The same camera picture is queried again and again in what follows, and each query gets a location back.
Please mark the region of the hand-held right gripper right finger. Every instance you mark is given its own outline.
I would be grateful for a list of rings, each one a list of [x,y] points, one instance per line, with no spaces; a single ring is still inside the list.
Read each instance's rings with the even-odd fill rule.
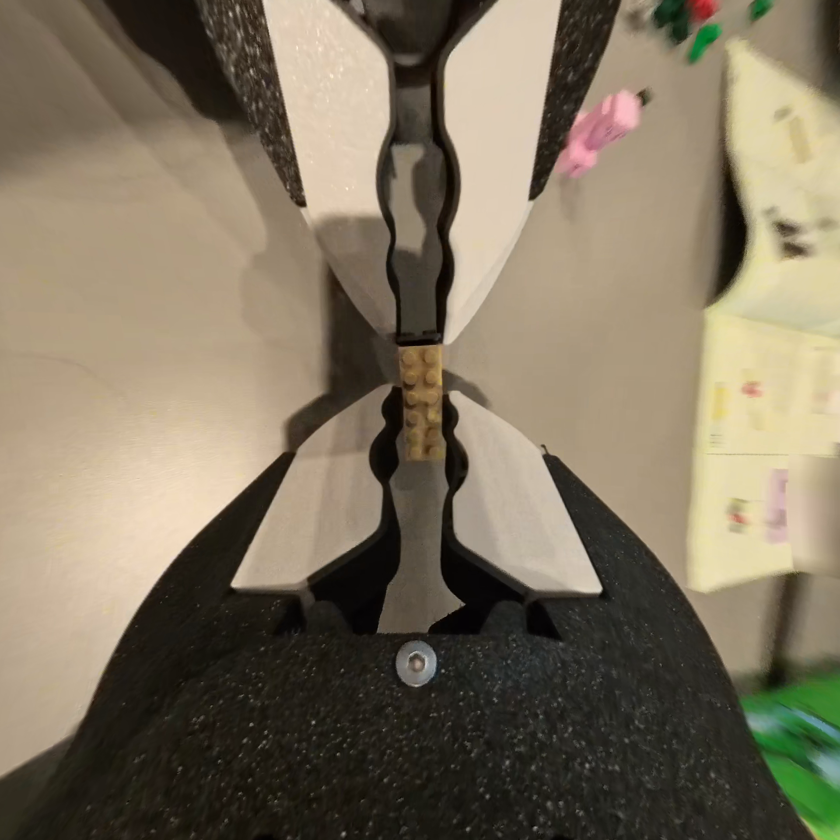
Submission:
[[[598,602],[603,584],[546,455],[465,393],[447,395],[441,573],[461,606],[442,634],[478,634],[498,606],[549,634],[548,605]]]

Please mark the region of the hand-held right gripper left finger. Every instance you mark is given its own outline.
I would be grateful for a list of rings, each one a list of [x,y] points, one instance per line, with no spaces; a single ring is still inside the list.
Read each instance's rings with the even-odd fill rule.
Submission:
[[[357,634],[374,634],[401,559],[391,480],[402,398],[378,387],[314,432],[287,471],[232,586],[330,602]]]

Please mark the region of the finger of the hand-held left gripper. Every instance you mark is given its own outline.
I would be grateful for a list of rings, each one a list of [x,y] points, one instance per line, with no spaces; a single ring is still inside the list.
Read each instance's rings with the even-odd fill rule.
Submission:
[[[264,2],[303,214],[332,273],[378,333],[397,328],[384,163],[394,131],[393,59],[345,2]]]
[[[487,2],[440,57],[437,115],[452,165],[443,342],[487,299],[532,210],[532,176],[561,1]]]

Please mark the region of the yellow toy brick plate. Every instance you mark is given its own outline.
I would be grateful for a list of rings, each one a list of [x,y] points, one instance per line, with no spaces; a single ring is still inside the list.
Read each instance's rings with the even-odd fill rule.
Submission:
[[[443,346],[409,345],[398,350],[406,460],[445,458]]]

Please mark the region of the grey desk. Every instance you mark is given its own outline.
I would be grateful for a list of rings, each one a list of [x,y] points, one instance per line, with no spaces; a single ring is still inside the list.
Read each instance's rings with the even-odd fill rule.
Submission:
[[[2,2],[2,781],[46,772],[174,557],[392,358],[329,277],[173,3]],[[723,40],[617,26],[641,128],[538,200],[448,353],[681,584],[701,310],[738,258]]]

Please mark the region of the pink toy pig figure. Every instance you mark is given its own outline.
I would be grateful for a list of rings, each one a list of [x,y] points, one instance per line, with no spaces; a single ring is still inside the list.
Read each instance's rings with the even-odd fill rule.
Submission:
[[[572,179],[583,176],[596,166],[607,146],[635,131],[644,111],[636,94],[622,89],[604,98],[591,111],[580,112],[556,162],[555,172]]]

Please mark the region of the pile of toy bricks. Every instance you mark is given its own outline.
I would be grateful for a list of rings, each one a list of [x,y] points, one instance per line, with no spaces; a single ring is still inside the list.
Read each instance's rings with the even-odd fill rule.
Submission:
[[[659,33],[674,47],[717,22],[720,1],[626,1],[625,21],[638,33]]]

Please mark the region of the green angled toy brick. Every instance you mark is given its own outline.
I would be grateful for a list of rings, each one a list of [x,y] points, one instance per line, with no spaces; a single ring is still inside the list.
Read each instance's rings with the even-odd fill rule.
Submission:
[[[699,26],[687,53],[690,65],[696,64],[707,53],[708,49],[721,36],[722,29],[718,23],[708,22]]]

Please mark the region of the building instruction booklet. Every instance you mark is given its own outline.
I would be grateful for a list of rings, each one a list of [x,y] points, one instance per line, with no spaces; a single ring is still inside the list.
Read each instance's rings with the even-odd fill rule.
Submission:
[[[838,104],[727,43],[724,149],[740,266],[704,312],[689,506],[696,592],[838,577]]]

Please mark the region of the green sheet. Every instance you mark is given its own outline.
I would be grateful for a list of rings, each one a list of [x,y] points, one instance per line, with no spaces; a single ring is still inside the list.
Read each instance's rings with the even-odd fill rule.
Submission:
[[[744,696],[749,729],[816,838],[839,838],[839,674]]]

